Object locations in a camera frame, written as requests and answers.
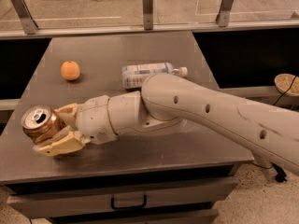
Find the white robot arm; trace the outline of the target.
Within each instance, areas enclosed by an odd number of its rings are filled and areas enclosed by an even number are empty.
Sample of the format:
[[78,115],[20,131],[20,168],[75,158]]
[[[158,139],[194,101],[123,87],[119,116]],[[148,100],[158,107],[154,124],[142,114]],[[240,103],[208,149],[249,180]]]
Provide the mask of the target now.
[[124,134],[173,133],[190,120],[238,143],[264,159],[299,174],[299,114],[199,86],[169,74],[147,77],[140,91],[92,98],[56,110],[66,126],[36,144],[48,157],[81,150],[87,143]]

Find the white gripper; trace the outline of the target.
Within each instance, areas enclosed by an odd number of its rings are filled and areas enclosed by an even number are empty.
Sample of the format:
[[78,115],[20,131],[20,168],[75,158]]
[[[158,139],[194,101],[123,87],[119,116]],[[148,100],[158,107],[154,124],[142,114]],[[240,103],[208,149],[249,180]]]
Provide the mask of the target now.
[[80,107],[73,103],[56,108],[55,112],[63,122],[66,125],[76,124],[79,132],[66,126],[52,138],[35,145],[33,150],[46,157],[58,157],[83,149],[84,137],[96,145],[116,140],[118,136],[109,121],[108,101],[109,97],[104,95],[91,98]]

